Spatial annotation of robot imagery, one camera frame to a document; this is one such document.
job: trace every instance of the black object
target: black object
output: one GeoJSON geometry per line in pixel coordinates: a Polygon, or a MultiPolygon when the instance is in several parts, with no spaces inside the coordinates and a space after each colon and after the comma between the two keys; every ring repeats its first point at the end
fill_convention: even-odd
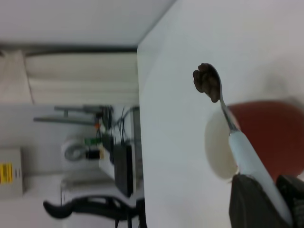
{"type": "Polygon", "coordinates": [[[117,227],[119,221],[128,221],[130,224],[135,216],[139,216],[140,227],[147,228],[144,199],[139,199],[135,207],[130,207],[120,199],[110,196],[76,198],[62,206],[54,206],[44,201],[43,206],[47,213],[55,219],[65,219],[72,213],[85,213],[113,219],[117,227]]]}
{"type": "Polygon", "coordinates": [[[246,175],[232,179],[229,215],[232,228],[290,228],[260,184],[246,175]]]}
{"type": "Polygon", "coordinates": [[[130,145],[114,146],[115,185],[127,197],[133,193],[132,147],[130,145]]]}
{"type": "MultiPolygon", "coordinates": [[[[294,228],[304,228],[304,182],[280,175],[276,186],[287,203],[294,228]]],[[[290,228],[280,217],[260,184],[245,175],[232,180],[229,215],[232,228],[290,228]]]]}
{"type": "Polygon", "coordinates": [[[103,144],[103,147],[110,153],[110,162],[114,164],[114,157],[113,157],[113,151],[114,151],[114,137],[109,134],[102,134],[101,136],[101,142],[103,144]]]}
{"type": "Polygon", "coordinates": [[[85,152],[85,159],[88,160],[97,160],[100,159],[100,151],[99,150],[89,150],[85,152]]]}

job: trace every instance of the white table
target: white table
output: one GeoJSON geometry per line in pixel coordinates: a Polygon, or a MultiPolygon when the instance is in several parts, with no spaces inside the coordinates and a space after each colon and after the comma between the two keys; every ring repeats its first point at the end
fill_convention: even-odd
{"type": "Polygon", "coordinates": [[[179,0],[138,48],[145,199],[150,228],[230,227],[231,186],[206,160],[204,130],[219,103],[196,91],[202,62],[225,101],[304,91],[304,3],[179,0]]]}

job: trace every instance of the ceiling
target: ceiling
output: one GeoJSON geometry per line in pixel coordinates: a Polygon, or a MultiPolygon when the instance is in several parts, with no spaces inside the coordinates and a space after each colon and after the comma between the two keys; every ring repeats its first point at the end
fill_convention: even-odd
{"type": "Polygon", "coordinates": [[[0,43],[137,46],[175,0],[2,0],[0,43]]]}

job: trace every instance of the green component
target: green component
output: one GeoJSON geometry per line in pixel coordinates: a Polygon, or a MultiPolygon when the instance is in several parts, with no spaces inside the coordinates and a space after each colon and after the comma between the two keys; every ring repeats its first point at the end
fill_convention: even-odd
{"type": "Polygon", "coordinates": [[[93,146],[101,143],[101,140],[99,138],[85,138],[84,141],[86,146],[93,146]]]}

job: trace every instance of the white cabinet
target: white cabinet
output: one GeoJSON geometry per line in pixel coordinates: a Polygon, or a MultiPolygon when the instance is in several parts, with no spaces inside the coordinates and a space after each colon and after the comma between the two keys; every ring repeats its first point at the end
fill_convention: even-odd
{"type": "Polygon", "coordinates": [[[20,50],[3,51],[0,103],[136,105],[136,53],[24,55],[20,50]]]}

